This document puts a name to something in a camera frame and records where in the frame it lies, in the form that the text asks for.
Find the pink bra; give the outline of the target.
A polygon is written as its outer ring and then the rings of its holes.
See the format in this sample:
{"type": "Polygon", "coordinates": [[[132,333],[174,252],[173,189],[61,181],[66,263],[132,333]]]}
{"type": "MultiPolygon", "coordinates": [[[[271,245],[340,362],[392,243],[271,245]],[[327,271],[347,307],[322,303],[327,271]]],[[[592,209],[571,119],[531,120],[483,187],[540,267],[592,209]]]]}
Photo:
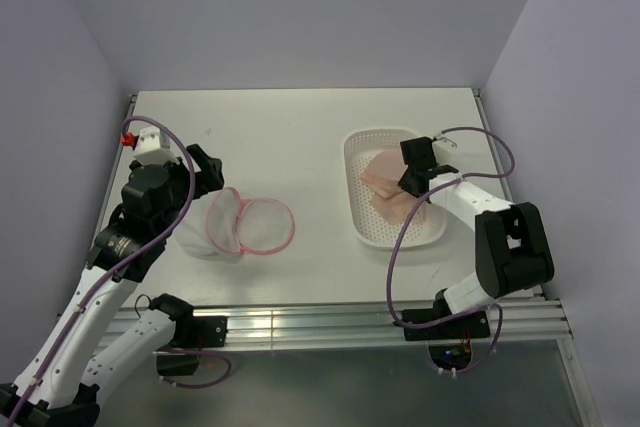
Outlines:
{"type": "Polygon", "coordinates": [[[406,168],[401,151],[388,149],[377,154],[360,175],[360,182],[373,191],[370,205],[389,225],[402,224],[417,202],[397,185],[406,168]]]}

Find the white mesh laundry bag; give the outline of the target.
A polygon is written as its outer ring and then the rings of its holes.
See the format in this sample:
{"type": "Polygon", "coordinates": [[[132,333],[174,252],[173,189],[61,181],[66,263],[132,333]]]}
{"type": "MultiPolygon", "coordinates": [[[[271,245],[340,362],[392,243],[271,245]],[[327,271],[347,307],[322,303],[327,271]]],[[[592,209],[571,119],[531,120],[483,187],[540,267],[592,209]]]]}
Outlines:
{"type": "Polygon", "coordinates": [[[294,215],[286,204],[270,198],[243,198],[228,187],[193,201],[173,236],[192,257],[232,261],[244,255],[278,253],[294,234],[294,215]]]}

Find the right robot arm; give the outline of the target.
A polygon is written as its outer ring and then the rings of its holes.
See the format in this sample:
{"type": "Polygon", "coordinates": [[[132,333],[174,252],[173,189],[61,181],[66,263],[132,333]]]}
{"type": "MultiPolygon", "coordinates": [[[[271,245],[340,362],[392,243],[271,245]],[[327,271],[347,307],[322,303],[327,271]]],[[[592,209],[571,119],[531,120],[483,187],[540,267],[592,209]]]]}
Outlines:
{"type": "Polygon", "coordinates": [[[499,174],[462,173],[438,161],[435,140],[418,137],[400,143],[406,170],[399,187],[416,198],[392,249],[386,277],[386,302],[398,325],[410,330],[434,327],[452,337],[471,315],[514,292],[545,284],[555,268],[539,209],[530,202],[513,203],[471,182],[473,178],[499,179],[499,174]],[[393,272],[406,231],[426,203],[440,207],[462,221],[474,234],[474,271],[439,293],[433,319],[421,324],[403,321],[392,299],[393,272]]]}

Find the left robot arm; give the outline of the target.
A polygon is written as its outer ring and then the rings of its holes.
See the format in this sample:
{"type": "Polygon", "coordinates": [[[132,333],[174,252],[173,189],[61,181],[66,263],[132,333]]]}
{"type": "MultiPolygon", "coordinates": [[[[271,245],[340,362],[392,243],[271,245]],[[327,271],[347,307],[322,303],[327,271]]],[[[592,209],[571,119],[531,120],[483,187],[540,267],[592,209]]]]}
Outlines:
{"type": "Polygon", "coordinates": [[[158,349],[190,347],[194,308],[169,294],[102,352],[96,349],[192,201],[224,186],[222,162],[197,144],[136,154],[121,201],[89,252],[75,293],[28,367],[1,387],[10,426],[92,426],[109,390],[158,349]]]}

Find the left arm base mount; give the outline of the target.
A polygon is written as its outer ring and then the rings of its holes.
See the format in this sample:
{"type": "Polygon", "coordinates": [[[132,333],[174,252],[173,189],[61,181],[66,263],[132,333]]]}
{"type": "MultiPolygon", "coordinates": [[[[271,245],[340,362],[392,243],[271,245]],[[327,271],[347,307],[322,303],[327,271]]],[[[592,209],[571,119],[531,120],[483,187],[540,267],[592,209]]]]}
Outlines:
{"type": "MultiPolygon", "coordinates": [[[[191,304],[170,294],[153,298],[148,309],[167,314],[172,322],[173,334],[165,348],[204,351],[224,346],[228,323],[225,316],[196,316],[191,304]]],[[[156,358],[156,370],[164,377],[187,377],[196,373],[201,362],[195,354],[162,354],[156,358]]]]}

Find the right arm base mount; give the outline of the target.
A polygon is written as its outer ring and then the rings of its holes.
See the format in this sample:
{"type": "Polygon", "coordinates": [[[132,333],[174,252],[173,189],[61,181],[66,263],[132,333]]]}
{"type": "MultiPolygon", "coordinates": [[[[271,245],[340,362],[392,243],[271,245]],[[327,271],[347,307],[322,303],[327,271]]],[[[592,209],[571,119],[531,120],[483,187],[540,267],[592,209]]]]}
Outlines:
{"type": "Polygon", "coordinates": [[[458,374],[473,365],[472,342],[488,339],[491,330],[485,312],[476,311],[464,317],[443,321],[449,315],[447,306],[404,309],[401,311],[401,321],[406,324],[437,324],[421,329],[404,327],[403,335],[407,342],[435,341],[435,345],[428,347],[428,353],[436,371],[458,374]]]}

